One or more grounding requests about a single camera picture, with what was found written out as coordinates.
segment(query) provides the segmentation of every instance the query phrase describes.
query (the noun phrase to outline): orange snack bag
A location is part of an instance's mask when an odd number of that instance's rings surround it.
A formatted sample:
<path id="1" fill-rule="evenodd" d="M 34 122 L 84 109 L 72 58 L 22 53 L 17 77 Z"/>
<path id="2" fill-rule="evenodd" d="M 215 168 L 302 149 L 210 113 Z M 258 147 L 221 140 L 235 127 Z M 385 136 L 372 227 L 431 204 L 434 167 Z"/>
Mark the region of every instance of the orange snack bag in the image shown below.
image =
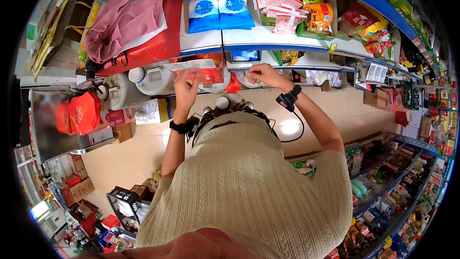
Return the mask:
<path id="1" fill-rule="evenodd" d="M 331 22 L 334 18 L 332 5 L 329 3 L 316 3 L 304 5 L 304 10 L 310 13 L 308 32 L 333 36 Z"/>

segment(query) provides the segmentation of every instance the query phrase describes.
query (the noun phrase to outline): red gift bag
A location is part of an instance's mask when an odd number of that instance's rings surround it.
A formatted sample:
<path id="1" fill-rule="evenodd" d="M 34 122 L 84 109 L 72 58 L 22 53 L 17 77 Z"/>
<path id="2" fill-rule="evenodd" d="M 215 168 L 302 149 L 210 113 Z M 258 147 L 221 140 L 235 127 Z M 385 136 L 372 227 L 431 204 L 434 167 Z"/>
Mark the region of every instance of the red gift bag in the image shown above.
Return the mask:
<path id="1" fill-rule="evenodd" d="M 128 49 L 126 51 L 127 58 L 125 58 L 124 52 L 120 53 L 116 58 L 115 66 L 112 66 L 110 61 L 107 61 L 104 64 L 104 68 L 97 71 L 96 75 L 109 76 L 179 56 L 182 0 L 163 0 L 163 11 L 168 25 L 166 30 L 160 32 L 146 43 Z"/>

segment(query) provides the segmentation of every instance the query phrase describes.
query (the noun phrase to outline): cable knit pattern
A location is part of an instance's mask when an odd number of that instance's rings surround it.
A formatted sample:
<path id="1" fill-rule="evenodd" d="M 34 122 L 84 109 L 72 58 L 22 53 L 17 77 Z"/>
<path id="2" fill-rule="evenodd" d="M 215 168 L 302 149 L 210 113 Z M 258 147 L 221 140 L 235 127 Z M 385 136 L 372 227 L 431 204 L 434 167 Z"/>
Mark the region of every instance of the cable knit pattern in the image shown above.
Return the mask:
<path id="1" fill-rule="evenodd" d="M 209 130 L 229 120 L 238 124 Z M 350 226 L 351 184 L 340 152 L 323 152 L 315 167 L 313 178 L 296 172 L 260 118 L 222 115 L 200 131 L 174 179 L 160 181 L 137 243 L 214 227 L 262 258 L 324 258 Z"/>

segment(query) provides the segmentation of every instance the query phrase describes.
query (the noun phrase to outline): black cable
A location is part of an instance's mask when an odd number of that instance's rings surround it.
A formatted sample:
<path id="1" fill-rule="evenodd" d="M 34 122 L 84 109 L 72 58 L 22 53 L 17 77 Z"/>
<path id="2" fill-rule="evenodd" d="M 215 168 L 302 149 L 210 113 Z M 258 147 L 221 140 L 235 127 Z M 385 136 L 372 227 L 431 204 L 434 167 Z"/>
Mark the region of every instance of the black cable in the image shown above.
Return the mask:
<path id="1" fill-rule="evenodd" d="M 304 131 L 305 131 L 304 122 L 302 121 L 302 119 L 300 119 L 300 117 L 297 115 L 296 112 L 293 111 L 292 113 L 294 113 L 294 114 L 297 116 L 297 118 L 299 118 L 300 122 L 302 123 L 302 133 L 301 133 L 301 135 L 300 135 L 299 137 L 297 137 L 296 139 L 288 140 L 288 141 L 281 141 L 281 143 L 288 143 L 288 142 L 296 141 L 297 139 L 300 139 L 300 138 L 302 137 L 302 135 L 304 134 Z"/>

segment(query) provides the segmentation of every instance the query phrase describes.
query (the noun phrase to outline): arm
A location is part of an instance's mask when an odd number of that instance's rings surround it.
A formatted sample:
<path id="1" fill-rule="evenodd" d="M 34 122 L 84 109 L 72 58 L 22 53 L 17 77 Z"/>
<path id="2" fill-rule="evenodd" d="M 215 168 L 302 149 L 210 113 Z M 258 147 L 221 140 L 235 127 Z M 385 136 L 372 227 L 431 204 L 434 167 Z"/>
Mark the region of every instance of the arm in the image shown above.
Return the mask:
<path id="1" fill-rule="evenodd" d="M 193 85 L 187 83 L 187 77 L 194 74 Z M 174 90 L 176 92 L 176 110 L 172 116 L 175 124 L 187 122 L 190 109 L 196 100 L 196 91 L 198 90 L 199 78 L 198 69 L 187 69 L 181 72 L 174 81 Z M 165 157 L 161 165 L 161 176 L 164 178 L 173 178 L 179 165 L 185 157 L 185 134 L 179 134 L 176 130 L 171 129 L 168 144 L 166 146 Z"/>
<path id="2" fill-rule="evenodd" d="M 270 64 L 266 63 L 251 67 L 248 77 L 253 83 L 260 80 L 268 86 L 281 89 L 284 93 L 290 92 L 295 86 L 294 83 L 282 77 Z M 321 108 L 303 92 L 297 96 L 295 105 L 318 139 L 323 151 L 336 150 L 345 153 L 339 130 Z"/>

